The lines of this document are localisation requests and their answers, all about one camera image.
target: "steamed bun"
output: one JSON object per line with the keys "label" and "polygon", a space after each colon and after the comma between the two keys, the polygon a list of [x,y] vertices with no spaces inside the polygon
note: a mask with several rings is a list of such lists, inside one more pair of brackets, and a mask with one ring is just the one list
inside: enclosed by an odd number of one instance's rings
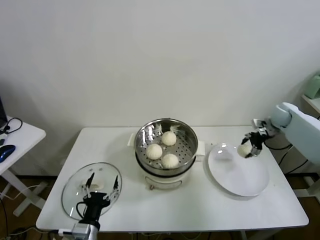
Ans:
{"label": "steamed bun", "polygon": [[161,159],[161,163],[165,169],[173,169],[179,165],[179,159],[176,155],[169,153]]}
{"label": "steamed bun", "polygon": [[162,148],[158,144],[151,144],[146,149],[146,156],[151,160],[157,160],[162,156]]}
{"label": "steamed bun", "polygon": [[177,136],[172,131],[166,131],[162,135],[162,142],[167,146],[175,145],[177,142]]}
{"label": "steamed bun", "polygon": [[245,158],[251,152],[251,146],[239,145],[236,151],[241,157]]}

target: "glass lid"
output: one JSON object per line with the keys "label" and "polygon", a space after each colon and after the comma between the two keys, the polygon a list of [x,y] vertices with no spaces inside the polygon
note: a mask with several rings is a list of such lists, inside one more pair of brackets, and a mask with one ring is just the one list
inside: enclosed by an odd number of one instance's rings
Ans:
{"label": "glass lid", "polygon": [[63,210],[69,217],[81,220],[86,210],[86,205],[81,203],[84,197],[92,192],[106,193],[110,205],[102,209],[101,215],[103,215],[117,201],[121,188],[122,177],[115,166],[106,162],[86,165],[72,175],[65,184],[61,196]]}

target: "white wall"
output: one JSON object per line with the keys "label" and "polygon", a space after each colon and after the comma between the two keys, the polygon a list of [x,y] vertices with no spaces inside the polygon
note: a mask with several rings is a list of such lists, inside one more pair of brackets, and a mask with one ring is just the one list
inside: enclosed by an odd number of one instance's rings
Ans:
{"label": "white wall", "polygon": [[249,125],[319,69],[317,0],[0,1],[0,96],[56,175],[84,126]]}

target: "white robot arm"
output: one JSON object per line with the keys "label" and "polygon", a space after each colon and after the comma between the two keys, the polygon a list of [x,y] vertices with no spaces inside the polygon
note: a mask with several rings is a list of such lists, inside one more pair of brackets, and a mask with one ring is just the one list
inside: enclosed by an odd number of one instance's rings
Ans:
{"label": "white robot arm", "polygon": [[253,127],[256,132],[246,134],[241,143],[250,140],[252,144],[247,158],[259,155],[265,140],[283,132],[304,157],[320,165],[320,121],[304,114],[297,106],[283,102],[275,107],[271,117],[265,120],[254,119]]}

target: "cable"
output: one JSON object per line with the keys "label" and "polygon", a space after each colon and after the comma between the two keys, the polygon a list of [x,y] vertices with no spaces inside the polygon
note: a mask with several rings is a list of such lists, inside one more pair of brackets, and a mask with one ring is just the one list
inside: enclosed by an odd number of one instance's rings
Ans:
{"label": "cable", "polygon": [[292,146],[292,144],[290,143],[287,146],[281,147],[281,148],[274,148],[274,147],[270,147],[266,144],[266,142],[264,142],[264,145],[268,148],[268,149],[272,149],[272,150],[285,150],[287,148],[290,148]]}
{"label": "cable", "polygon": [[48,234],[49,233],[47,231],[41,231],[35,225],[33,225],[33,226],[29,226],[29,227],[19,227],[19,228],[15,229],[13,231],[13,233],[10,233],[9,235],[7,235],[7,237],[0,238],[0,240],[6,240],[6,239],[14,240],[14,239],[16,239],[16,237],[17,237],[18,240],[26,239],[27,235],[24,234],[24,233],[28,232],[31,229],[36,230],[38,233],[41,233],[41,234]]}
{"label": "cable", "polygon": [[159,236],[157,236],[155,240],[158,240],[158,239],[160,238],[160,236],[161,236],[161,235],[162,235],[162,234],[159,234]]}
{"label": "cable", "polygon": [[26,240],[27,239],[27,233],[23,232],[24,230],[26,230],[24,227],[18,227],[16,228],[13,232],[11,232],[11,234],[19,234],[19,235],[14,235],[13,237],[9,236],[8,238],[10,238],[10,240]]}
{"label": "cable", "polygon": [[29,227],[25,228],[24,231],[21,231],[21,232],[18,232],[18,233],[11,233],[11,234],[9,234],[9,236],[20,235],[20,234],[23,234],[23,233],[28,232],[28,231],[31,230],[31,229],[36,230],[38,233],[41,233],[41,234],[47,234],[47,233],[49,233],[48,231],[41,231],[39,228],[37,228],[35,225],[33,225],[33,226],[29,226]]}
{"label": "cable", "polygon": [[304,163],[302,163],[300,166],[297,166],[295,169],[293,169],[293,170],[291,170],[291,171],[287,172],[286,174],[290,174],[290,173],[294,172],[295,170],[297,170],[297,169],[301,168],[303,165],[305,165],[307,162],[308,162],[308,159],[307,159],[307,160],[305,160],[305,162],[304,162]]}
{"label": "cable", "polygon": [[[18,128],[16,128],[15,130],[8,131],[8,130],[10,129],[9,123],[10,123],[12,120],[18,120],[18,121],[20,121],[20,126],[19,126]],[[4,126],[2,132],[6,133],[6,134],[12,134],[12,133],[18,131],[18,130],[22,127],[23,124],[24,124],[24,122],[23,122],[20,118],[18,118],[18,117],[13,117],[13,118],[11,118],[11,119],[6,123],[6,125]]]}
{"label": "cable", "polygon": [[143,236],[145,237],[151,237],[151,236],[154,236],[154,235],[158,235],[160,233],[150,233],[150,234],[145,234],[144,232],[141,233]]}
{"label": "cable", "polygon": [[180,233],[180,234],[181,234],[182,237],[184,237],[186,240],[196,240],[196,239],[198,239],[198,238],[201,236],[202,232],[200,232],[200,233],[198,234],[198,236],[196,236],[196,237],[194,237],[194,238],[188,238],[188,237],[184,236],[182,233]]}
{"label": "cable", "polygon": [[5,208],[5,204],[2,201],[1,197],[0,197],[0,201],[3,207],[3,211],[4,211],[4,217],[5,217],[5,233],[6,233],[6,237],[9,236],[9,231],[8,231],[8,217],[7,217],[7,212],[6,212],[6,208]]}
{"label": "cable", "polygon": [[283,154],[283,156],[282,156],[282,158],[281,158],[281,160],[280,160],[280,162],[279,162],[279,166],[280,166],[280,164],[283,162],[283,160],[285,159],[285,157],[287,156],[287,154],[289,153],[289,151],[293,148],[294,146],[292,145],[286,152],[285,152],[285,154]]}
{"label": "cable", "polygon": [[7,196],[5,194],[3,194],[2,192],[0,192],[0,196],[5,196],[7,197],[8,199],[11,199],[11,200],[15,200],[17,197],[19,197],[20,194],[22,194],[25,190],[28,190],[28,189],[31,189],[31,188],[36,188],[36,187],[39,187],[41,186],[41,184],[39,185],[33,185],[33,186],[28,186],[27,188],[23,189],[21,192],[19,192],[14,198],[10,197],[10,196]]}
{"label": "cable", "polygon": [[78,206],[79,206],[80,204],[85,204],[85,202],[84,202],[84,201],[78,202],[78,203],[76,204],[76,206],[75,206],[75,210],[76,210],[76,212],[79,214],[79,216],[83,219],[84,216],[80,213],[80,211],[79,211],[79,209],[78,209]]}

